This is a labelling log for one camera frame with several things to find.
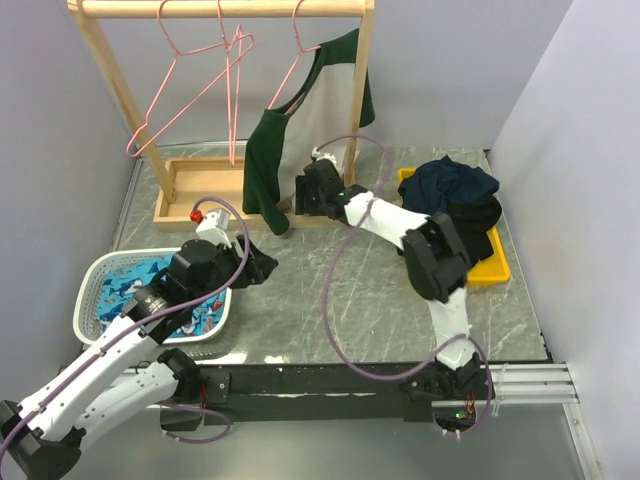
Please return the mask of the green and white t shirt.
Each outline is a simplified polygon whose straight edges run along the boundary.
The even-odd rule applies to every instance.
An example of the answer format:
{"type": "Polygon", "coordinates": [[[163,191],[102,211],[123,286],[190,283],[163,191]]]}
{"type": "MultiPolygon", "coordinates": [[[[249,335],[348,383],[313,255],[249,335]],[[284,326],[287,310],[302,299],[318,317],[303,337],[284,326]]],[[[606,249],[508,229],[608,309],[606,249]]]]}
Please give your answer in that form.
{"type": "Polygon", "coordinates": [[[290,227],[280,206],[293,198],[312,150],[351,130],[358,40],[354,29],[321,43],[296,95],[266,109],[247,140],[242,210],[276,235],[290,227]]]}

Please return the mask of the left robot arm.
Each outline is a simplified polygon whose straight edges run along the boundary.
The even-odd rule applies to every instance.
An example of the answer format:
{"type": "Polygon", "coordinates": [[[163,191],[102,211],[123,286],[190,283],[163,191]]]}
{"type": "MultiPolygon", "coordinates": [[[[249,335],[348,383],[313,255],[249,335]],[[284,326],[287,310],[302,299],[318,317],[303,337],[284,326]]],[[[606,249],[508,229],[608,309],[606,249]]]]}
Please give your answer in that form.
{"type": "Polygon", "coordinates": [[[202,303],[262,284],[277,266],[244,235],[230,245],[184,243],[56,378],[20,402],[2,402],[1,453],[29,479],[61,479],[91,443],[147,406],[185,408],[203,386],[199,366],[178,348],[132,379],[116,380],[187,325],[202,303]]]}

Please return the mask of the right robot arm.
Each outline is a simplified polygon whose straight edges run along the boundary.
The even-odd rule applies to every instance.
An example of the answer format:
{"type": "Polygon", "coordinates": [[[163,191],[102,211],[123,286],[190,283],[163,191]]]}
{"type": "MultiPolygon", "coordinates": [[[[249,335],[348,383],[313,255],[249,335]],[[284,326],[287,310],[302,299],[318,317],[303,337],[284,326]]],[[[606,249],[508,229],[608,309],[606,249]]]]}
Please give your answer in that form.
{"type": "Polygon", "coordinates": [[[479,344],[470,336],[466,284],[470,258],[452,220],[444,213],[420,214],[379,198],[360,185],[345,186],[334,162],[321,156],[295,179],[298,215],[325,216],[372,233],[401,251],[413,290],[427,302],[436,334],[429,358],[396,374],[376,374],[339,357],[371,380],[409,381],[433,399],[473,399],[490,383],[479,344]]]}

